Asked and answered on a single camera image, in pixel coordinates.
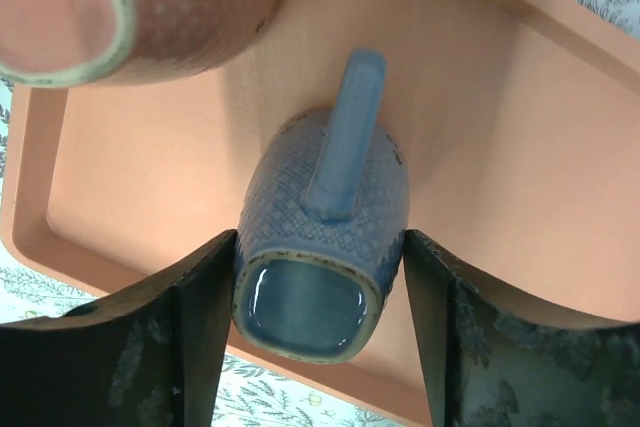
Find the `salmon textured mug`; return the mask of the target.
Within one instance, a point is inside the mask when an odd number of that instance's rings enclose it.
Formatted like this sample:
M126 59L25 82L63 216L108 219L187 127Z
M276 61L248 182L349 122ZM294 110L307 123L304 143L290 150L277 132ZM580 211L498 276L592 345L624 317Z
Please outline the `salmon textured mug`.
M1 0L1 72L35 87L143 84L216 68L281 0Z

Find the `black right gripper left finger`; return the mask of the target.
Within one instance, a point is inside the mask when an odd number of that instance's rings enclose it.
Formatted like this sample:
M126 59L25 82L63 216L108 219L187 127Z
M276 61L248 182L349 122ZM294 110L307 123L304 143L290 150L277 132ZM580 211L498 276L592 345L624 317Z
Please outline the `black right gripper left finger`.
M207 426L231 322L236 234L57 318L1 327L5 426Z

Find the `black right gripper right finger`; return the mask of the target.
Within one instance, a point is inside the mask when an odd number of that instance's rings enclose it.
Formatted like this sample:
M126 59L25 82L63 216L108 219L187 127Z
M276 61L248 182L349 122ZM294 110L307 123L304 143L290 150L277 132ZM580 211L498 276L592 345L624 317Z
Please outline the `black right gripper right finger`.
M560 306L406 233L404 272L436 426L635 426L639 326Z

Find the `grey-blue square mug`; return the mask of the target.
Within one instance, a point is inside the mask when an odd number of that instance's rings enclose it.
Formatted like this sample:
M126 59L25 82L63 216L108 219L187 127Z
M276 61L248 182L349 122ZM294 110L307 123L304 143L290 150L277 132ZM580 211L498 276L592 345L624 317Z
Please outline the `grey-blue square mug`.
M409 216L406 163L378 123L386 62L354 50L336 103L284 124L246 192L232 317L252 344L335 364L372 336Z

